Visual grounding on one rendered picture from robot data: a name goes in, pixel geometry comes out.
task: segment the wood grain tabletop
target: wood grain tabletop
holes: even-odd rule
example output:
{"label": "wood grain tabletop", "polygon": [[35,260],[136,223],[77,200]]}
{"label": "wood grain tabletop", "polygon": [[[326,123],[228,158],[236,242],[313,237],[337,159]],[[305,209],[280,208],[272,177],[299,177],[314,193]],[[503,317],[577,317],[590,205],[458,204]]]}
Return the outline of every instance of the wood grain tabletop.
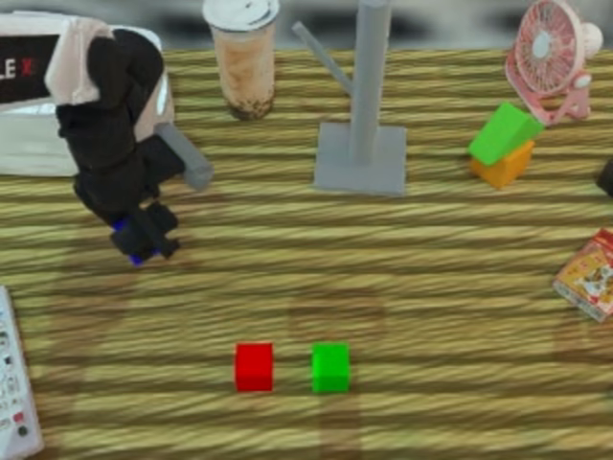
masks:
{"label": "wood grain tabletop", "polygon": [[[352,53],[334,56],[350,72]],[[502,101],[501,52],[392,52],[381,123],[408,127],[405,198],[311,188],[319,123],[350,103],[279,52],[274,111],[228,114],[212,52],[166,54],[177,124],[216,167],[163,202],[183,247],[132,267],[67,179],[0,177],[12,295],[47,443],[39,460],[604,460],[613,322],[551,288],[613,202],[613,53],[588,121],[546,130],[495,191],[466,147]],[[272,341],[275,391],[237,394],[239,341]],[[317,340],[347,341],[352,391],[310,390]]]}

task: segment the white remote control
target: white remote control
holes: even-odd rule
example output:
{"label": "white remote control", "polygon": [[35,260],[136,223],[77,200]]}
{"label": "white remote control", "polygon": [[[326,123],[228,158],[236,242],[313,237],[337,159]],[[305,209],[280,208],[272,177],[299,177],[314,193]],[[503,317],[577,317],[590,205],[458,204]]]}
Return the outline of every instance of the white remote control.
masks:
{"label": "white remote control", "polygon": [[23,459],[43,448],[11,298],[0,286],[0,460]]}

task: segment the orange cube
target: orange cube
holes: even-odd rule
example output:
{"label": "orange cube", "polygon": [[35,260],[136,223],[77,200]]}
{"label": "orange cube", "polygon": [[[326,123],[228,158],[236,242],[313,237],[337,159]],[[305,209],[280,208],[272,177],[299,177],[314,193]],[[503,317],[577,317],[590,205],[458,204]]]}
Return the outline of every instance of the orange cube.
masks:
{"label": "orange cube", "polygon": [[479,160],[471,158],[470,170],[489,185],[500,190],[511,184],[528,168],[533,156],[533,148],[534,141],[528,141],[492,166],[486,166]]}

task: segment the cup lid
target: cup lid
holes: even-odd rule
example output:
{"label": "cup lid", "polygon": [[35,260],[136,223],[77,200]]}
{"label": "cup lid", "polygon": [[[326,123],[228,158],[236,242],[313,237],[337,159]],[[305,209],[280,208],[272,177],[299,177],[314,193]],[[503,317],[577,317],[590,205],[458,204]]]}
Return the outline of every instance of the cup lid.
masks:
{"label": "cup lid", "polygon": [[279,0],[204,0],[202,15],[216,29],[251,32],[272,22]]}

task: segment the green cube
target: green cube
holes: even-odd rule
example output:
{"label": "green cube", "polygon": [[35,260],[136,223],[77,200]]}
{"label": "green cube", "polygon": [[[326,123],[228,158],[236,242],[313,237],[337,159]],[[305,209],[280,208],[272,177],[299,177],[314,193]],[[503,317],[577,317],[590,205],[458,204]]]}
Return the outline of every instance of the green cube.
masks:
{"label": "green cube", "polygon": [[482,164],[491,166],[533,140],[544,128],[532,115],[510,103],[501,103],[468,151]]}
{"label": "green cube", "polygon": [[348,392],[351,379],[349,345],[343,342],[315,343],[312,353],[313,392]]}

